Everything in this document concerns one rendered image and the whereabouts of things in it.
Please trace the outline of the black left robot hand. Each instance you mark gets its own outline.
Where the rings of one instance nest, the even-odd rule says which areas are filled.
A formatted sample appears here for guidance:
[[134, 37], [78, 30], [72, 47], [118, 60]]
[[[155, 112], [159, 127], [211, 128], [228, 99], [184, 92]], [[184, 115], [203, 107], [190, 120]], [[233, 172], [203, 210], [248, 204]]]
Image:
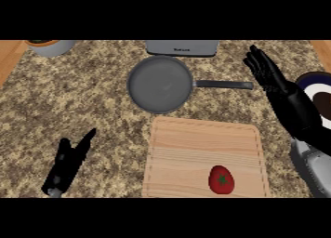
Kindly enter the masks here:
[[87, 159], [90, 142], [94, 135], [95, 129], [91, 129], [84, 135], [75, 148], [70, 147], [69, 139], [60, 139], [54, 163], [41, 187], [41, 191], [47, 196], [48, 189], [57, 188], [61, 191], [61, 194], [67, 191], [79, 166]]

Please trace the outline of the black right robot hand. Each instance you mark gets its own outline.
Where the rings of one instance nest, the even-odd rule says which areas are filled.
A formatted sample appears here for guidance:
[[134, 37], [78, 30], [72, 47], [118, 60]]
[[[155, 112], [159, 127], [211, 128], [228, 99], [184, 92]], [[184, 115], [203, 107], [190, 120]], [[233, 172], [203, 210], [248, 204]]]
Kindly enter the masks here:
[[321, 125], [317, 108], [304, 91], [284, 79], [274, 61], [255, 46], [249, 47], [243, 64], [262, 87], [276, 117], [290, 137], [331, 156], [331, 129]]

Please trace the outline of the wooden cutting board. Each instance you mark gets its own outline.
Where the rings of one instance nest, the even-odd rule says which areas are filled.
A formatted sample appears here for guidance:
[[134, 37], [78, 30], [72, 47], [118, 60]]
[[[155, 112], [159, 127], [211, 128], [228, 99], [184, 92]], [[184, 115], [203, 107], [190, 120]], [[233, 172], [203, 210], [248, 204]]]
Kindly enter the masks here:
[[150, 126], [144, 197], [215, 197], [208, 176], [228, 170], [227, 198], [270, 196], [259, 130], [253, 125], [159, 116]]

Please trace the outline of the dark grey frying pan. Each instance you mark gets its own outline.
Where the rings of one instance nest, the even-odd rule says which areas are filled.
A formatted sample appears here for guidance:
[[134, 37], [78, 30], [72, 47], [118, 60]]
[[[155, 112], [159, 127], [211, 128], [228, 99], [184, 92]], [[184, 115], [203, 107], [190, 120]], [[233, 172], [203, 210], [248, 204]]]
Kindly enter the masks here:
[[252, 89], [251, 82], [193, 80], [184, 63], [169, 56], [152, 56], [132, 67], [126, 78], [126, 93], [146, 112], [163, 114], [184, 104], [194, 87]]

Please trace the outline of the red tomato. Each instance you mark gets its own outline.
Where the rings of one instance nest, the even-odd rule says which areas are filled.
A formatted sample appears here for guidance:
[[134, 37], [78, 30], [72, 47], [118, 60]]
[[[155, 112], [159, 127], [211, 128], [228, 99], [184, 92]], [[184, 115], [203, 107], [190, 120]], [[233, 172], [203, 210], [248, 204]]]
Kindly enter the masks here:
[[234, 189], [234, 179], [227, 170], [221, 165], [215, 165], [211, 168], [208, 175], [208, 187], [217, 194], [230, 194]]

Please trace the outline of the blue and white plate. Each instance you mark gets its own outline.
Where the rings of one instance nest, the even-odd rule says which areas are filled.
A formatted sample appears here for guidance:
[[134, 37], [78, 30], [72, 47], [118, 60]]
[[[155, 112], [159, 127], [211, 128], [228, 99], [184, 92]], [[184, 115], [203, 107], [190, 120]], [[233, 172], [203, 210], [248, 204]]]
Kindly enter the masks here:
[[317, 108], [321, 125], [331, 129], [331, 73], [304, 73], [296, 84]]

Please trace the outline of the brown food on plate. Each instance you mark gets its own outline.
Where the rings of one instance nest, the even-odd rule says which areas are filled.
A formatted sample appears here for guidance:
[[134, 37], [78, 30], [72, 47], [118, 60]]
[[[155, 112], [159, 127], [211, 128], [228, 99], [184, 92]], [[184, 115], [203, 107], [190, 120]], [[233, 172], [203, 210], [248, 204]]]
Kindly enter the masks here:
[[331, 94], [326, 92], [317, 92], [313, 96], [313, 103], [320, 116], [331, 121]]

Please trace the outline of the grey appliance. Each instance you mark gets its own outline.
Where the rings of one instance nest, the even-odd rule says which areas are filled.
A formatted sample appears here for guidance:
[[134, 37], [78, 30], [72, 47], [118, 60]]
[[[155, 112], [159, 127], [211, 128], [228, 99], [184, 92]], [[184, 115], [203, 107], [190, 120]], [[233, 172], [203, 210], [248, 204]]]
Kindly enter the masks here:
[[212, 57], [218, 44], [218, 40], [146, 40], [146, 52], [150, 55]]

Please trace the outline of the grey pot with orange rim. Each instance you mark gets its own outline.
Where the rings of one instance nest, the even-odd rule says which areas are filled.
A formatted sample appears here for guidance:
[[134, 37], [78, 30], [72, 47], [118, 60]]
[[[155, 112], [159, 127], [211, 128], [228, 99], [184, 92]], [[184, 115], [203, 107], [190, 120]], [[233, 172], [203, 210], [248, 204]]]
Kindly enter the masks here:
[[32, 43], [29, 40], [25, 41], [29, 49], [42, 57], [56, 57], [63, 55], [73, 47], [75, 40], [50, 40], [44, 43]]

